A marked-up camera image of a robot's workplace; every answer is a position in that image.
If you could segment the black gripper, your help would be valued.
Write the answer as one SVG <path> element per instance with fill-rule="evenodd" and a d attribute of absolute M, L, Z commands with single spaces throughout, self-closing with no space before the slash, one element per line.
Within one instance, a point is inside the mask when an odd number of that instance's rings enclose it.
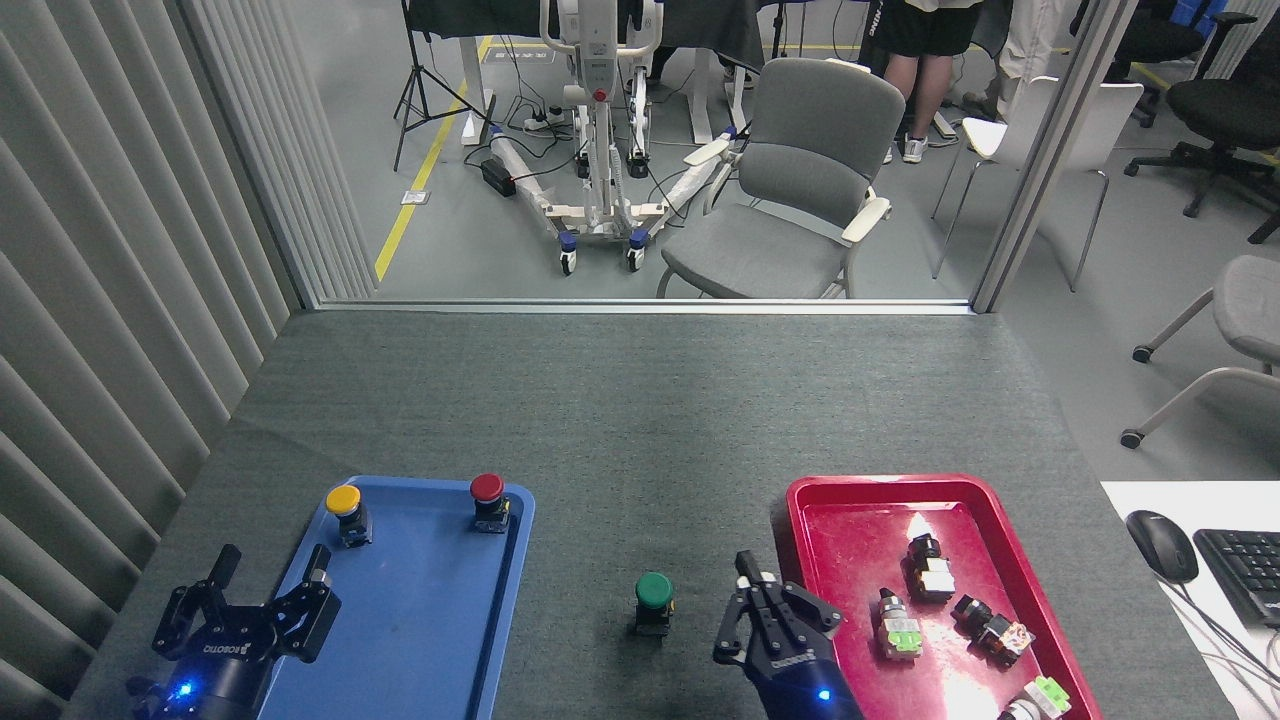
<path fill-rule="evenodd" d="M 164 685 L 128 680 L 134 719 L 256 719 L 276 659 L 316 661 L 340 610 L 326 574 L 330 550 L 314 546 L 302 582 L 268 603 L 269 626 L 223 625 L 224 589 L 241 557 L 224 544 L 207 577 L 172 592 L 151 648 L 175 666 Z"/>
<path fill-rule="evenodd" d="M 833 638 L 844 611 L 803 585 L 771 582 L 772 575 L 760 570 L 750 550 L 739 551 L 733 566 L 739 577 L 713 641 L 712 660 L 742 666 L 768 719 L 861 719 L 835 657 Z M 764 650 L 750 646 L 759 610 Z"/>

